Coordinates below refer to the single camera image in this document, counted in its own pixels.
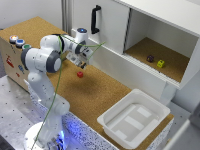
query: white plastic bin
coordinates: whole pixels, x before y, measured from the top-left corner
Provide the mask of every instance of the white plastic bin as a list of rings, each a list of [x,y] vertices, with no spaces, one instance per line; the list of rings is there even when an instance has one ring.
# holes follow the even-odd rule
[[[169,108],[134,89],[97,120],[122,147],[135,149],[169,113]]]

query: red object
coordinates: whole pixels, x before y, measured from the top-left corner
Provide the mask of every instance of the red object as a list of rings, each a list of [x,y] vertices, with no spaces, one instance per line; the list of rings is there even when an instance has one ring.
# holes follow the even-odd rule
[[[82,73],[81,71],[79,71],[79,72],[77,73],[77,76],[78,76],[79,78],[82,78],[82,77],[83,77],[83,73]]]
[[[10,59],[10,56],[8,56],[6,62],[7,62],[12,68],[14,68],[14,65],[13,65],[13,63],[12,63],[12,61],[11,61],[11,59]]]
[[[20,75],[18,73],[16,73],[18,77],[20,77]]]

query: white round base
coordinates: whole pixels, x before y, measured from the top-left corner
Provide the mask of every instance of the white round base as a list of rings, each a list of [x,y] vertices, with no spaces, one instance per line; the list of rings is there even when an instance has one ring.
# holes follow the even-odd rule
[[[42,126],[42,122],[33,125],[25,134],[24,137],[24,149],[31,150],[34,144],[34,138],[37,136],[40,127]],[[37,144],[34,145],[33,150],[46,150],[45,148],[39,147]]]

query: white robotic arm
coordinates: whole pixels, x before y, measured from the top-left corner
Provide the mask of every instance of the white robotic arm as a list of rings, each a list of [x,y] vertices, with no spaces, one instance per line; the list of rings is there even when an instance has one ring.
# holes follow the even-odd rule
[[[36,93],[42,105],[50,108],[53,102],[55,89],[46,72],[55,73],[60,69],[61,53],[69,51],[67,59],[82,69],[92,63],[91,55],[93,51],[84,46],[87,40],[87,30],[79,28],[75,38],[68,35],[48,35],[41,39],[40,49],[23,50],[21,61],[25,68],[30,71],[28,75],[29,86]],[[43,150],[51,149],[48,143],[55,142],[54,139],[62,131],[61,117],[69,111],[69,108],[70,105],[64,98],[59,95],[56,96],[55,103],[36,143],[38,147]]]

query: black door handle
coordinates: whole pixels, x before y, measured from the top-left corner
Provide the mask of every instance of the black door handle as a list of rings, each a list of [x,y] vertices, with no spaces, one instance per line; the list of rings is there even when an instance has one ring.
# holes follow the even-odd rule
[[[92,34],[98,33],[100,30],[96,28],[96,12],[98,10],[101,10],[101,7],[96,5],[96,8],[92,10],[92,24],[91,24],[91,30]]]

